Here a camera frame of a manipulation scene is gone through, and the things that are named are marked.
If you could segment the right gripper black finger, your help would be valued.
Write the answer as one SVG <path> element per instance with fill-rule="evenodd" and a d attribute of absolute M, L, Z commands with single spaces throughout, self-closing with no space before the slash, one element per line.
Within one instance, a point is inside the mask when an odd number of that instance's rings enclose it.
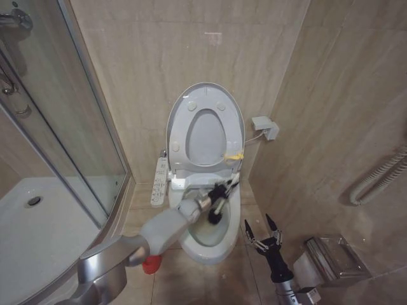
<path fill-rule="evenodd" d="M 254 233 L 251 229 L 251 226 L 249 225 L 248 221 L 246 219 L 244 219 L 244 224 L 245 224 L 245 233 L 247 236 L 247 239 L 249 241 L 249 243 L 256 248 L 257 250 L 259 250 L 260 252 L 267 252 L 268 251 L 268 246 L 265 245 L 262 241 L 257 240 L 254 236 Z"/>
<path fill-rule="evenodd" d="M 281 246 L 283 242 L 282 231 L 277 228 L 276 223 L 272 220 L 272 218 L 268 214 L 266 214 L 266 220 L 271 229 L 271 238 L 274 239 L 276 245 Z"/>

